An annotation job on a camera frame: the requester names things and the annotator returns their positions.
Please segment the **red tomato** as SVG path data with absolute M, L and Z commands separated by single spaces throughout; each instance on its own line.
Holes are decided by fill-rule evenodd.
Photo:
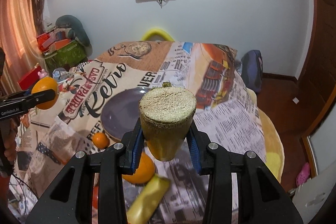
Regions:
M 92 206 L 98 209 L 98 186 L 93 187 Z

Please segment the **medium orange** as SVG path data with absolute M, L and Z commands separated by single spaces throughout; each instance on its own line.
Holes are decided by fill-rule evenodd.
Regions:
M 58 83 L 51 77 L 39 80 L 31 90 L 34 106 L 40 110 L 48 110 L 58 100 Z

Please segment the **yellow banana piece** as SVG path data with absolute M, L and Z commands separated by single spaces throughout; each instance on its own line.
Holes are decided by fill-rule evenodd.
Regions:
M 151 154 L 159 161 L 173 160 L 193 121 L 197 108 L 194 94 L 164 82 L 161 87 L 150 89 L 138 107 Z
M 155 174 L 126 212 L 127 223 L 148 223 L 170 187 L 170 180 Z

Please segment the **large orange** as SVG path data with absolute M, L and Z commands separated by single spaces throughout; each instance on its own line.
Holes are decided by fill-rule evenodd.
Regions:
M 155 174 L 155 165 L 152 159 L 142 153 L 139 166 L 133 175 L 123 174 L 122 178 L 131 184 L 146 184 Z

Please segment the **red box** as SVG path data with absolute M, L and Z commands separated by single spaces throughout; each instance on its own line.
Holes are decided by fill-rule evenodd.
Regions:
M 27 90 L 36 84 L 39 81 L 38 73 L 42 70 L 40 65 L 35 65 L 33 69 L 27 72 L 24 76 L 22 76 L 19 81 L 18 85 L 22 90 Z

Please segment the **pink slipper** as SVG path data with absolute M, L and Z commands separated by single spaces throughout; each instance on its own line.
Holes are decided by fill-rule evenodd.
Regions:
M 296 186 L 299 187 L 300 185 L 306 183 L 309 177 L 310 177 L 310 165 L 308 162 L 306 162 L 296 177 L 295 180 Z

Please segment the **small tangerine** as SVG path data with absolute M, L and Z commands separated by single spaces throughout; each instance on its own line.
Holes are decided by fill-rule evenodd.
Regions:
M 106 149 L 110 145 L 110 140 L 103 132 L 97 132 L 92 136 L 92 142 L 98 149 Z

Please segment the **green storage box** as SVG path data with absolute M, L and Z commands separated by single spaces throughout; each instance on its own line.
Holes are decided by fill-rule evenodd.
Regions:
M 76 40 L 72 40 L 66 46 L 52 53 L 47 53 L 44 60 L 49 73 L 57 68 L 71 68 L 87 61 L 87 54 L 84 47 Z

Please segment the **retro print tablecloth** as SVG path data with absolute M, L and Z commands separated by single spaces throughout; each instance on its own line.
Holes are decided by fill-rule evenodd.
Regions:
M 187 88 L 197 98 L 194 122 L 228 151 L 255 151 L 276 178 L 284 149 L 268 117 L 237 73 L 236 51 L 224 45 L 189 42 L 124 42 L 96 60 L 58 73 L 59 98 L 48 110 L 31 110 L 18 130 L 16 176 L 9 207 L 24 222 L 37 199 L 75 152 L 98 152 L 92 136 L 103 132 L 104 105 L 116 94 L 164 82 Z

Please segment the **orange curtain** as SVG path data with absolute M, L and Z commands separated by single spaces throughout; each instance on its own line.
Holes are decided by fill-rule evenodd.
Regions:
M 32 0 L 1 0 L 1 48 L 6 55 L 1 88 L 6 94 L 20 91 L 18 81 L 36 64 L 46 67 L 37 44 Z

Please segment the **grey plush toy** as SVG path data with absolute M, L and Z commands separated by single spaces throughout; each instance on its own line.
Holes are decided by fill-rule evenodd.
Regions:
M 80 20 L 72 15 L 63 15 L 57 18 L 57 28 L 69 29 L 68 37 L 77 40 L 84 47 L 89 47 L 91 42 Z

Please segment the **dark purple plate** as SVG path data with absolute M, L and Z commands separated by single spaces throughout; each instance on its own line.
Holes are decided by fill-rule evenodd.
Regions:
M 134 129 L 139 118 L 139 101 L 149 90 L 144 87 L 127 89 L 113 96 L 104 105 L 101 123 L 112 139 L 121 140 L 124 133 Z

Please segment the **brown wooden door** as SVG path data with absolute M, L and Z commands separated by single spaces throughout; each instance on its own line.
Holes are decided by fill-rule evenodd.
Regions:
M 314 132 L 335 102 L 335 0 L 314 0 L 313 28 L 303 72 L 300 98 L 306 105 L 307 129 Z

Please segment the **blue backpack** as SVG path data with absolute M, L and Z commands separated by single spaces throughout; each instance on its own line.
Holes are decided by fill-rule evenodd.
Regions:
M 247 88 L 256 94 L 261 92 L 263 81 L 263 60 L 259 50 L 247 52 L 242 60 L 241 78 Z

